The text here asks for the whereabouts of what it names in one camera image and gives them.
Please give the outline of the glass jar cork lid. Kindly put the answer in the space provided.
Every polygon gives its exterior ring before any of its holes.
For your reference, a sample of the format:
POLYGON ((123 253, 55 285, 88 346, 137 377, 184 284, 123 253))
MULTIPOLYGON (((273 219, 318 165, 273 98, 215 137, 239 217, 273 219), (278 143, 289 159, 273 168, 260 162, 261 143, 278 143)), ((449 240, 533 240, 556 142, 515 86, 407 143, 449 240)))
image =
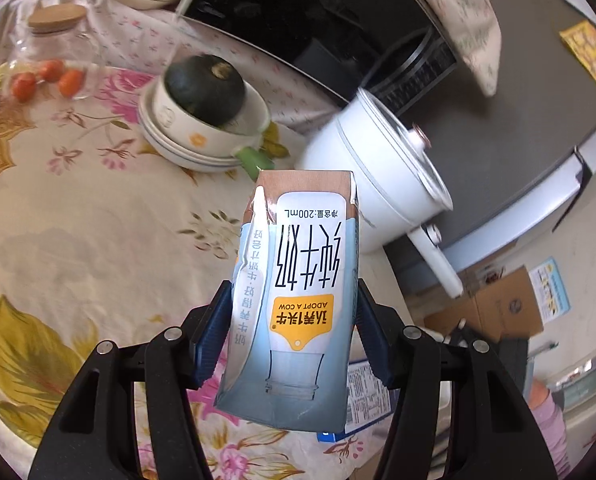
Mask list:
MULTIPOLYGON (((67 100, 84 100, 96 92, 104 62, 100 44, 89 31, 85 6, 75 3, 39 6, 16 27, 12 40, 13 54, 8 61, 10 84, 14 74, 24 72, 34 73, 38 86, 50 84, 38 78, 38 66, 47 60, 61 60, 64 72, 69 68, 85 72, 81 91, 67 100)), ((58 81, 51 84, 58 91, 58 81)))

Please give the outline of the blue white product box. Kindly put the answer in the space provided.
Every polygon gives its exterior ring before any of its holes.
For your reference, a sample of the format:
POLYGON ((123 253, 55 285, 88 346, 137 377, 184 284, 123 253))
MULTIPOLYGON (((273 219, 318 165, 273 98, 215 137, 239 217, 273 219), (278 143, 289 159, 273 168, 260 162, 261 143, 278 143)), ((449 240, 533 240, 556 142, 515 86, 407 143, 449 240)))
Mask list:
POLYGON ((528 272, 544 324, 556 320, 571 310, 560 270, 553 257, 528 272))

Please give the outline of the blue white snack package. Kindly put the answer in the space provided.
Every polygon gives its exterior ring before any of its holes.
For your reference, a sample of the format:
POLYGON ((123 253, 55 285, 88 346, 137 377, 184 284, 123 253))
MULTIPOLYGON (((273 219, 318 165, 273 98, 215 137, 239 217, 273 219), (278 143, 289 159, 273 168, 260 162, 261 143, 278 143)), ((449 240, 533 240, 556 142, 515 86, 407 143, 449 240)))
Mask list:
POLYGON ((398 404, 399 390, 389 390, 371 370, 368 360, 348 366, 347 415, 345 429, 340 432, 319 432, 321 443, 337 443, 391 416, 398 404))

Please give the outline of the orange cherry tomato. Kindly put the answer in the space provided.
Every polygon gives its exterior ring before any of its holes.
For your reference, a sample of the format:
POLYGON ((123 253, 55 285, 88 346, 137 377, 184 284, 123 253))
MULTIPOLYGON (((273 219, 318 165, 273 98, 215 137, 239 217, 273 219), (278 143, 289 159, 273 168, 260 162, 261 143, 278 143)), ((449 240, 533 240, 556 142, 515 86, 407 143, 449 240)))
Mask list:
POLYGON ((18 73, 11 79, 10 93, 19 103, 25 103, 34 98, 36 87, 37 79, 34 73, 18 73))
POLYGON ((58 80, 58 91, 66 99, 73 99, 81 91, 85 79, 84 70, 69 68, 58 80))
POLYGON ((61 60, 47 60, 40 62, 37 69, 38 78, 42 81, 57 82, 64 72, 64 63, 61 60))

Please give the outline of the blue milk carton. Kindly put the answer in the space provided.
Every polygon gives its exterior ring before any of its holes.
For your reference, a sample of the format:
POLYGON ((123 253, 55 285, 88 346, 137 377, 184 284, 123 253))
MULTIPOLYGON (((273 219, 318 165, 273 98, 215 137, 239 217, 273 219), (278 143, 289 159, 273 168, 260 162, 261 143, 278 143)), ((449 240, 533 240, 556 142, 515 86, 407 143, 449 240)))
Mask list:
POLYGON ((345 427, 357 246, 352 172, 260 172, 240 229, 220 411, 284 430, 345 427))

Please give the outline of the floral cloth on microwave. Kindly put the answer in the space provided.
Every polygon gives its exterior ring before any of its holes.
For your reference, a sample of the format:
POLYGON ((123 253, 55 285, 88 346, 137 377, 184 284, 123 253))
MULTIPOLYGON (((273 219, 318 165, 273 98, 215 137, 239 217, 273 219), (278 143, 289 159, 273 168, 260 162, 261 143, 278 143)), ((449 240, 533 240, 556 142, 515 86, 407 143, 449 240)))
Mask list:
POLYGON ((484 96, 498 88, 502 32, 490 0, 425 0, 484 96))

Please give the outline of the grey refrigerator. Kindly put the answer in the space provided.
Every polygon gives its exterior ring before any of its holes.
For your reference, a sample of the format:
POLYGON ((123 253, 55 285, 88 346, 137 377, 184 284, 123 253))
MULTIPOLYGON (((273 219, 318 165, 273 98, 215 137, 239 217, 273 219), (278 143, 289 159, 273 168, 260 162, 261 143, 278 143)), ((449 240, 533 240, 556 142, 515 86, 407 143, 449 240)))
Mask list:
POLYGON ((433 222, 456 271, 557 226, 596 173, 596 84, 560 39, 581 13, 564 0, 493 8, 503 39, 496 95, 460 67, 404 116, 429 136, 452 195, 433 222))

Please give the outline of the white plate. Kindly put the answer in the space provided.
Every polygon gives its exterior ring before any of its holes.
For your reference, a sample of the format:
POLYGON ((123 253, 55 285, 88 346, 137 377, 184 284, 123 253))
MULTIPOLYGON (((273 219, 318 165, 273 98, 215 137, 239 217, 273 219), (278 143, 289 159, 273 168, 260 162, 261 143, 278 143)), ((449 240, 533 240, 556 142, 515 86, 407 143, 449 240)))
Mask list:
POLYGON ((156 125, 155 115, 151 110, 153 92, 155 92, 153 82, 142 89, 138 101, 137 116, 147 142, 158 154, 176 166, 206 174, 226 172, 241 166, 238 158, 200 155, 169 139, 156 125))

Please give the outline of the dark green squash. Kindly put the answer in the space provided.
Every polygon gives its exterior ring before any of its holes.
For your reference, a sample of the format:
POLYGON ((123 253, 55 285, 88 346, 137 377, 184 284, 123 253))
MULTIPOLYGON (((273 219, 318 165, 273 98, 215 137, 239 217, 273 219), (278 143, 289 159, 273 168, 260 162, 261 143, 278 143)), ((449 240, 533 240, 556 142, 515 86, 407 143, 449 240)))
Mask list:
POLYGON ((172 63, 164 74, 164 87, 180 108, 213 127, 234 119, 246 99, 240 73, 223 58, 209 54, 172 63))

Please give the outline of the upper cardboard box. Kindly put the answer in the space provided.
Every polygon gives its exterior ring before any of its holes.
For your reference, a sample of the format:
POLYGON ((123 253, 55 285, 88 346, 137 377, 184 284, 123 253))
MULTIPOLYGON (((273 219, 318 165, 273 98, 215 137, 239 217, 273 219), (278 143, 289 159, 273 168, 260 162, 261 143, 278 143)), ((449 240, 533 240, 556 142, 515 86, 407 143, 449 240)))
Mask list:
POLYGON ((472 296, 427 315, 424 325, 449 335, 462 320, 493 341, 503 337, 531 338, 542 333, 543 321, 527 269, 523 266, 472 296))

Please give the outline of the floral tablecloth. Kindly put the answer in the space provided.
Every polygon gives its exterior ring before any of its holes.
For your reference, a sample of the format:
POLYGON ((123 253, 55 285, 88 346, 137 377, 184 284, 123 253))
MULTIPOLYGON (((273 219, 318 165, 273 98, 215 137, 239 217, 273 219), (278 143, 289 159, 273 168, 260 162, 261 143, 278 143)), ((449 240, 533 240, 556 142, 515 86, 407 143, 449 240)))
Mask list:
POLYGON ((168 12, 82 0, 104 55, 95 92, 0 99, 0 455, 26 476, 63 393, 98 341, 147 341, 233 272, 253 184, 200 174, 144 139, 139 93, 177 50, 224 56, 264 96, 281 168, 336 105, 273 58, 168 12))

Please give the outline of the white electric cooking pot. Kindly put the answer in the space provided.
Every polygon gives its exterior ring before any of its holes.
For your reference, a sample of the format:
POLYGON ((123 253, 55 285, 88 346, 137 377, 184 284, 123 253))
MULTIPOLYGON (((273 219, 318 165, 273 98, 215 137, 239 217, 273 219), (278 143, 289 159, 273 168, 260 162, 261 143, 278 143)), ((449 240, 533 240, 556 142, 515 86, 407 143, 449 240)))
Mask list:
POLYGON ((303 170, 353 173, 359 207, 359 248, 375 250, 406 236, 452 298, 464 286, 439 248, 441 235, 429 221, 453 209, 452 197, 427 157, 429 140, 405 127, 364 89, 313 136, 296 163, 303 170))

